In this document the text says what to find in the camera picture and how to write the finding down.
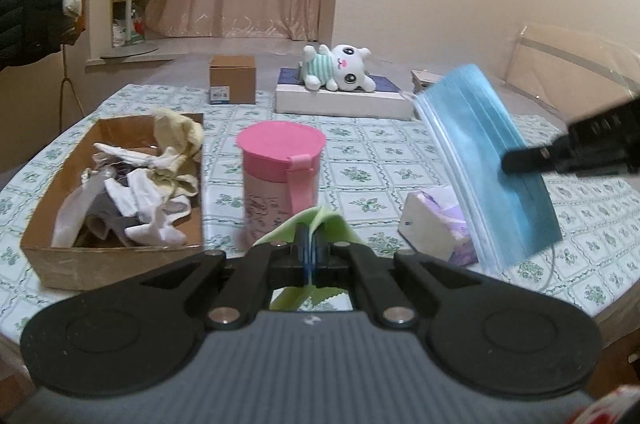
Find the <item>white gauze cloth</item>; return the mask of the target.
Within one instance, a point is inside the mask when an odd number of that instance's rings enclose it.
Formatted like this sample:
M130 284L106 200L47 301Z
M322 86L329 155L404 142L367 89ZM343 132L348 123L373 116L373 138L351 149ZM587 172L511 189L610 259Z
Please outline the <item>white gauze cloth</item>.
M102 144L102 142L95 142L93 147L96 150L96 154L104 154L109 158L114 158L134 167L160 168L163 164L163 155L150 155L140 151Z

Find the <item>blue face mask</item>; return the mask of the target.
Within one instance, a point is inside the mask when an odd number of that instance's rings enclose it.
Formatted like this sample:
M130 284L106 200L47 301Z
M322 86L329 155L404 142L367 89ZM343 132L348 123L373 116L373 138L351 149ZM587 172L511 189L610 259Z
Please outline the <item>blue face mask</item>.
M544 180L508 175L503 155L526 143L483 72L460 66L413 100L442 160L480 266L498 274L562 240Z

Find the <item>white bunny plush toy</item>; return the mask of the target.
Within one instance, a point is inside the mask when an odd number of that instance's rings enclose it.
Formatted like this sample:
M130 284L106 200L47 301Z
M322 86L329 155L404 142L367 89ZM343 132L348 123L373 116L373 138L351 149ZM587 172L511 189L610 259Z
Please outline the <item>white bunny plush toy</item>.
M366 47L341 44L334 48L326 45L314 48L307 45L299 66L299 83L311 92L321 88L329 92L375 92L375 81L366 68L370 55L371 51Z

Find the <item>white flat box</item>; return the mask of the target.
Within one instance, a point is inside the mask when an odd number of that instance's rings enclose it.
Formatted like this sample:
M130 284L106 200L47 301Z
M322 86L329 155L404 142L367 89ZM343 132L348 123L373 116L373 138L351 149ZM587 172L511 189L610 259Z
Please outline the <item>white flat box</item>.
M310 92L298 79L296 69L282 68L276 88L274 110L280 114L339 116L340 118L414 119L412 102L384 76L372 76L375 92Z

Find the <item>pink Hello Kitty cup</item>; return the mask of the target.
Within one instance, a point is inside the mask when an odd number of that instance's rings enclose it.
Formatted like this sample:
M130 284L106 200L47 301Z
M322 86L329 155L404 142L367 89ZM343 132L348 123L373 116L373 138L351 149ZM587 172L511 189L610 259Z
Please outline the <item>pink Hello Kitty cup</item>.
M241 150L245 239L250 245L317 205L326 136L314 127L264 121L236 137Z

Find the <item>small brown cardboard box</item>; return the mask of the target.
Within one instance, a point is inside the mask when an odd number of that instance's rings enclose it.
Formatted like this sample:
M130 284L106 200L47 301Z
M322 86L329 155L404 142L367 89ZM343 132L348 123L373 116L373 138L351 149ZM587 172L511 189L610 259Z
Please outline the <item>small brown cardboard box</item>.
M210 104L254 104L256 64L253 56L216 54L209 63Z

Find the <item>light green cloth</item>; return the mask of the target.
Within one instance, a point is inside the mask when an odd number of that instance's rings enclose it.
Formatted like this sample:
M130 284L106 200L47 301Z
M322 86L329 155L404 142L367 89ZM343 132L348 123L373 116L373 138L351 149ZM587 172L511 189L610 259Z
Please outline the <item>light green cloth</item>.
M354 229L345 218L325 206L307 208L288 218L286 222L265 234L254 245L282 241L294 243L298 226L304 226L302 234L302 252L296 258L303 265L303 286L287 286L279 294L274 294L270 309L275 311L350 311L352 302L341 288L318 288L314 285L314 273L318 265L328 260L323 256L322 248L330 242L345 241L363 244Z

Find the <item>open brown cardboard tray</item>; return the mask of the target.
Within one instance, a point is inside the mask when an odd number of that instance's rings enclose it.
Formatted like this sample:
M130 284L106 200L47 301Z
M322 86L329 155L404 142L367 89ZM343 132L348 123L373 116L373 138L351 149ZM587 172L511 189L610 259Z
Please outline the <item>open brown cardboard tray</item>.
M202 121L160 109L88 130L22 236L43 286L92 290L200 249Z

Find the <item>green floral tablecloth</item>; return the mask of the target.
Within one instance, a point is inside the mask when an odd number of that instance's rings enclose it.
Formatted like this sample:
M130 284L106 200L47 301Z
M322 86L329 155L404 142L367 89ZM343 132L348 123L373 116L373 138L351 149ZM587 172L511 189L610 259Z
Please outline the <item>green floral tablecloth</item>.
M204 118L204 242L232 256L245 250L238 133L274 118L263 92L251 106L212 106L190 87L129 85L96 109L96 118L147 114L158 106ZM376 254L405 246L398 233L409 193L447 180L419 122L304 116L326 135L320 201L337 210ZM16 342L26 322L58 299L30 268L20 242L38 202L70 151L91 127L78 122L38 153L1 193L1 333ZM549 176L546 185L563 239L509 269L514 284L566 300L597 319L607 342L639 325L639 196L621 179Z

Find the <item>stack of books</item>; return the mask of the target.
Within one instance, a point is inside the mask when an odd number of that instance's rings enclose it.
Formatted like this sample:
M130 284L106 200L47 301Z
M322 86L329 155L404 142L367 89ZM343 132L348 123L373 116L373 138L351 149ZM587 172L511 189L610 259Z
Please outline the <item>stack of books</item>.
M413 92L415 94L423 92L426 88L429 88L442 79L442 75L427 70L412 70L411 77Z

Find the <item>purple tissue pack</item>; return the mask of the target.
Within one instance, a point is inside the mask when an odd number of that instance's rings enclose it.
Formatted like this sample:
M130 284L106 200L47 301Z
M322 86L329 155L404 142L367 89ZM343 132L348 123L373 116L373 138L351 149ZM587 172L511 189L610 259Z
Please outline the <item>purple tissue pack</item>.
M451 186L410 192L398 232L421 254L462 267L478 263L468 224Z

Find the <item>grey fabric pouch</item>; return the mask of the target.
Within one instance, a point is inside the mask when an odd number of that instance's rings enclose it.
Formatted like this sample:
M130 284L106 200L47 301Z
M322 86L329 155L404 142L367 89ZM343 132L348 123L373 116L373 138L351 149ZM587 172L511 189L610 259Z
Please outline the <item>grey fabric pouch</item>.
M117 206L106 192L96 196L85 217L85 225L98 239L106 241L112 234L125 246L131 245L126 229L137 224L136 216L125 216L119 213Z

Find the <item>cream knitted socks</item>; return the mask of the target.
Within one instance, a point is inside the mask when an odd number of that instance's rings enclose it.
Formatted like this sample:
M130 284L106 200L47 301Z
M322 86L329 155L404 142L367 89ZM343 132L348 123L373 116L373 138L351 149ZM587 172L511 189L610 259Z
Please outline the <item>cream knitted socks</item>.
M164 199L193 198L200 191L200 162L204 142L201 123L169 109L155 109L153 135L160 155L148 176Z

